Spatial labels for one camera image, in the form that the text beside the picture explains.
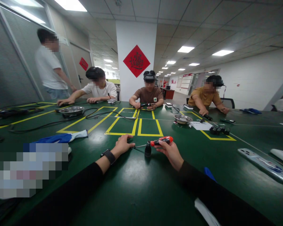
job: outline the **small metal dish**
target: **small metal dish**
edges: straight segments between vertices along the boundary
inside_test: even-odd
[[[59,112],[67,117],[77,116],[83,114],[84,107],[73,106],[68,108],[60,109]]]
[[[187,123],[193,121],[192,118],[190,118],[188,116],[180,115],[180,114],[174,115],[174,118],[175,118],[175,122],[177,122],[179,124],[187,124]]]

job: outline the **ceiling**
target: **ceiling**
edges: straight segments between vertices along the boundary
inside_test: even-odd
[[[54,0],[46,1],[89,34],[95,65],[101,67],[108,58],[118,68],[115,20],[158,23],[154,70],[163,71],[162,75],[191,72],[283,47],[283,0],[80,0],[88,12],[66,11]],[[195,49],[179,53],[181,46]],[[222,49],[234,52],[212,56]],[[162,70],[169,60],[176,63]]]

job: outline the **jeans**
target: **jeans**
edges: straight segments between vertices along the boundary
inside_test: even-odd
[[[70,97],[67,89],[52,89],[45,87],[45,90],[50,95],[51,99],[67,99]]]

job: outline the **wristwatch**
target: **wristwatch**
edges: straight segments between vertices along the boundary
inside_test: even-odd
[[[114,157],[114,155],[111,153],[111,151],[110,151],[109,149],[107,149],[106,151],[104,151],[104,152],[101,154],[101,157],[103,157],[104,155],[107,157],[107,159],[109,160],[109,162],[110,162],[111,165],[116,161],[116,158]]]

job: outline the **door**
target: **door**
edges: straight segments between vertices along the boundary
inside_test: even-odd
[[[82,89],[90,82],[90,80],[86,78],[86,71],[80,65],[80,61],[83,58],[87,62],[88,68],[90,68],[92,66],[91,58],[90,58],[90,52],[88,52],[84,49],[81,49],[81,48],[73,45],[72,43],[70,44],[70,46],[71,46],[73,58],[74,58],[74,61],[75,61],[75,67],[76,67],[77,72],[78,72],[78,74],[76,76],[80,80],[80,85],[81,85],[81,87],[77,87],[77,89]],[[82,96],[82,98],[90,98],[90,97],[93,97],[93,95],[88,94],[88,95]]]

